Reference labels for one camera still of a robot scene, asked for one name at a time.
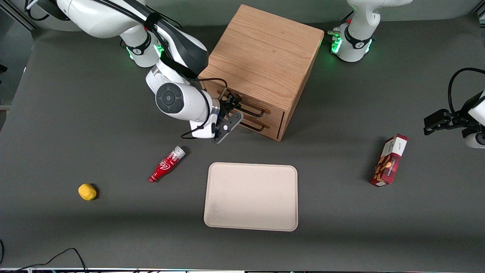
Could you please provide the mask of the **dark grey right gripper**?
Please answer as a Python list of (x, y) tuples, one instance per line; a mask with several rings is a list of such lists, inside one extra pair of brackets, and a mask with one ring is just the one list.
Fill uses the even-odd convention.
[(219, 112), (217, 114), (216, 123), (214, 126), (215, 133), (212, 138), (212, 143), (219, 144), (222, 142), (244, 119), (244, 114), (236, 111), (233, 114), (230, 112), (241, 107), (242, 98), (238, 94), (228, 93), (225, 100), (218, 99)]

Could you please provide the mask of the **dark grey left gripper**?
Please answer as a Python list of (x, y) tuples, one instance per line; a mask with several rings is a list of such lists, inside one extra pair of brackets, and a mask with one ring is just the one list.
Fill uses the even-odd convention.
[(462, 130), (462, 137), (466, 138), (472, 133), (479, 133), (479, 123), (473, 118), (468, 111), (471, 110), (479, 101), (479, 93), (466, 100), (459, 111), (455, 111), (452, 103), (451, 93), (449, 92), (450, 112), (446, 109), (440, 109), (423, 119), (424, 135), (431, 135), (433, 132), (441, 130), (459, 129)]

